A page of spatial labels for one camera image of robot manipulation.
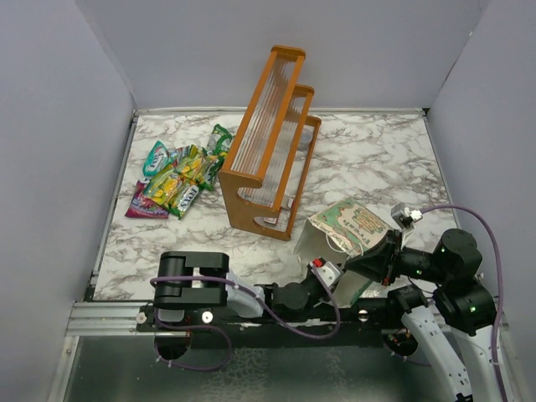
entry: white marble surface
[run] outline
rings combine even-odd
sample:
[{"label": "white marble surface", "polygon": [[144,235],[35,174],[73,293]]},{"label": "white marble surface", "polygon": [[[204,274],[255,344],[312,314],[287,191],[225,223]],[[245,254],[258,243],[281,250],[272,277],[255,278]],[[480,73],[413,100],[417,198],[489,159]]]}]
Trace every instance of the white marble surface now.
[{"label": "white marble surface", "polygon": [[[391,207],[448,202],[425,123],[420,115],[323,115],[292,240],[283,242],[229,226],[219,187],[201,194],[183,220],[129,219],[124,216],[142,165],[156,140],[167,147],[204,145],[214,124],[235,133],[241,114],[220,116],[140,116],[116,210],[100,266],[94,300],[148,300],[148,280],[157,274],[168,250],[222,251],[232,269],[251,283],[301,279],[292,254],[307,216],[352,196],[386,222]],[[303,159],[304,152],[298,152]],[[296,184],[300,172],[293,172]],[[455,227],[448,211],[427,214],[408,246],[432,251],[441,233]],[[375,286],[365,296],[378,296]]]}]

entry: purple cable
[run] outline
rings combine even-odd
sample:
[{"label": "purple cable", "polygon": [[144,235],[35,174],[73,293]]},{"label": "purple cable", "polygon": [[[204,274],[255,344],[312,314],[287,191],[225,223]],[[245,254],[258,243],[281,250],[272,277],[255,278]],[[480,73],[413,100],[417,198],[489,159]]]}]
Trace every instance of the purple cable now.
[{"label": "purple cable", "polygon": [[418,360],[413,360],[411,358],[408,358],[407,356],[402,356],[401,354],[394,352],[389,346],[387,346],[387,343],[384,343],[384,348],[386,348],[387,350],[391,352],[391,356],[395,356],[396,358],[401,358],[407,363],[417,364],[418,366],[423,366],[423,367],[432,367],[431,364],[429,363],[424,363]]},{"label": "purple cable", "polygon": [[305,338],[315,339],[317,341],[322,341],[324,339],[331,338],[333,335],[335,335],[338,332],[339,328],[341,327],[341,313],[338,310],[338,305],[335,302],[335,299],[333,297],[332,292],[329,290],[329,287],[327,287],[327,285],[324,283],[322,278],[315,272],[315,270],[311,270],[311,272],[318,279],[318,281],[320,282],[320,284],[324,288],[324,291],[326,291],[327,296],[330,298],[330,300],[331,300],[331,302],[333,304],[333,309],[335,311],[335,318],[336,318],[336,321],[337,321],[335,323],[335,328],[331,332],[326,333],[324,335],[314,335],[312,333],[303,332],[303,331],[300,331],[299,329],[295,329],[294,327],[288,325],[279,316],[277,316],[277,314],[275,314],[271,310],[271,308],[269,308],[268,305],[266,305],[266,303],[262,299],[257,297],[257,295],[253,291],[251,291],[247,287],[244,287],[244,286],[242,286],[242,285],[240,285],[238,283],[235,283],[233,281],[230,281],[229,279],[226,279],[226,278],[218,278],[218,277],[215,277],[215,276],[159,276],[158,278],[152,278],[149,282],[153,286],[155,286],[157,283],[160,283],[160,282],[169,282],[169,281],[218,282],[218,283],[224,283],[225,285],[233,286],[234,288],[237,288],[240,291],[242,291],[242,292],[250,295],[254,299],[256,299],[257,302],[262,306],[262,308],[264,308],[266,310],[266,312],[268,312],[268,314],[270,314],[272,316],[272,318],[274,318],[274,320],[276,320],[278,323],[280,323],[283,327],[285,327],[289,331],[295,333],[296,335],[301,335],[301,336],[303,336]]},{"label": "purple cable", "polygon": [[498,304],[497,304],[497,315],[495,316],[495,321],[493,322],[493,331],[492,331],[492,363],[493,368],[495,369],[495,376],[497,377],[497,382],[499,385],[499,389],[501,391],[502,400],[504,402],[508,402],[508,397],[506,395],[506,390],[504,388],[504,381],[503,376],[501,375],[501,368],[498,364],[498,354],[497,354],[497,340],[498,340],[498,334],[499,334],[499,326],[501,324],[501,318],[503,317],[503,264],[501,263],[501,253],[499,252],[499,246],[497,244],[497,239],[495,238],[495,235],[493,234],[492,228],[489,224],[487,224],[486,220],[477,213],[475,210],[462,207],[461,205],[455,205],[455,204],[442,204],[442,205],[434,205],[431,207],[425,207],[420,210],[422,214],[426,214],[431,211],[435,211],[436,209],[459,209],[461,211],[468,212],[469,214],[473,215],[475,218],[480,220],[480,223],[484,226],[484,228],[487,231],[487,234],[489,235],[489,238],[492,241],[493,245],[493,252],[495,253],[495,262],[497,264],[497,288],[499,293],[498,298]]},{"label": "purple cable", "polygon": [[190,366],[189,364],[175,363],[175,362],[173,362],[171,360],[166,360],[158,352],[157,345],[155,343],[154,348],[155,348],[155,351],[157,352],[157,356],[163,362],[166,362],[167,364],[170,364],[170,365],[172,365],[174,367],[179,367],[181,369],[208,372],[208,371],[215,371],[215,370],[221,369],[222,367],[224,367],[230,361],[231,354],[232,354],[232,351],[233,351],[233,349],[232,349],[233,345],[231,344],[231,340],[229,338],[229,335],[227,335],[224,330],[222,330],[222,329],[220,329],[218,327],[214,327],[212,325],[184,325],[184,326],[178,326],[178,327],[175,327],[173,325],[168,325],[165,322],[160,321],[160,319],[158,318],[158,310],[156,308],[154,310],[154,321],[157,323],[157,325],[159,327],[163,327],[163,328],[166,328],[166,329],[172,329],[174,331],[191,331],[191,330],[194,330],[194,329],[208,329],[209,331],[216,331],[222,337],[224,337],[225,341],[227,342],[227,353],[225,354],[224,359],[221,362],[219,362],[218,364],[215,364],[214,366],[208,366],[208,367]]}]

